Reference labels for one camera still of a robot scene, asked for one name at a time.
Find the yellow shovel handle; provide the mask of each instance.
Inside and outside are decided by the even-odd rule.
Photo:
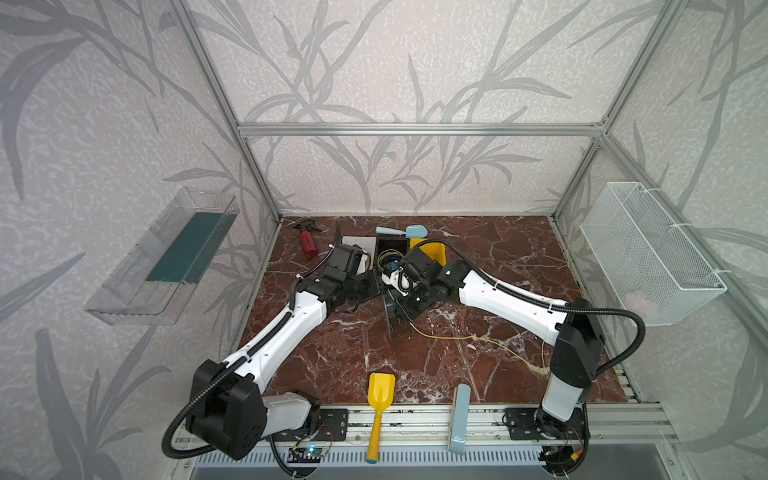
[[[368,463],[376,463],[379,460],[379,435],[382,432],[382,414],[376,412],[371,431],[371,441],[368,443]]]

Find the transparent shelf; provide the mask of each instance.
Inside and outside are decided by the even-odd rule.
[[[581,231],[621,305],[671,325],[726,291],[717,271],[638,182],[610,182]]]
[[[182,188],[85,310],[111,325],[173,325],[239,212],[232,194]]]

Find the black spray nozzle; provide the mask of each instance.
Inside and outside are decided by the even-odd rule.
[[[311,218],[303,218],[296,222],[296,225],[293,226],[293,228],[298,228],[299,230],[303,232],[308,232],[310,230],[315,230],[316,232],[324,232],[325,230],[321,230],[317,228],[317,225],[315,225],[315,220],[312,220]]]

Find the yellow toy shovel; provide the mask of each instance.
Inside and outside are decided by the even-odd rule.
[[[371,441],[368,444],[368,463],[379,460],[379,435],[382,431],[382,413],[392,405],[395,398],[395,376],[389,373],[371,373],[368,385],[368,404],[376,410],[373,420]]]

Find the robotic arm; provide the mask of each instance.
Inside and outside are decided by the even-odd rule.
[[[426,242],[445,243],[460,259],[443,267],[420,249],[411,249],[396,271],[379,280],[372,270],[356,274],[365,254],[360,247],[337,244],[321,263],[327,260],[323,273],[298,280],[289,305],[256,337],[222,363],[207,360],[197,369],[190,403],[164,436],[165,455],[189,458],[219,449],[239,460],[273,433],[315,432],[318,399],[304,392],[279,396],[261,392],[285,358],[329,313],[344,303],[360,304],[382,293],[388,320],[411,323],[435,303],[452,300],[494,313],[553,345],[551,376],[535,420],[537,428],[555,438],[568,428],[566,422],[586,399],[592,382],[642,342],[644,325],[631,312],[594,309],[582,299],[569,305],[535,295],[489,276],[446,242]],[[629,316],[638,327],[632,345],[604,365],[599,365],[604,335],[597,314]],[[208,447],[180,451],[170,445],[173,432],[185,419],[187,430],[208,442]]]
[[[443,268],[419,249],[411,250],[403,263],[390,278],[384,279],[391,286],[385,295],[390,319],[412,322],[437,301],[458,300],[530,330],[554,347],[551,376],[537,422],[548,435],[562,433],[574,408],[586,399],[598,376],[605,345],[595,315],[563,310],[586,309],[591,305],[578,299],[575,308],[569,308],[564,300],[536,295],[485,272],[478,273],[465,260],[455,260]]]

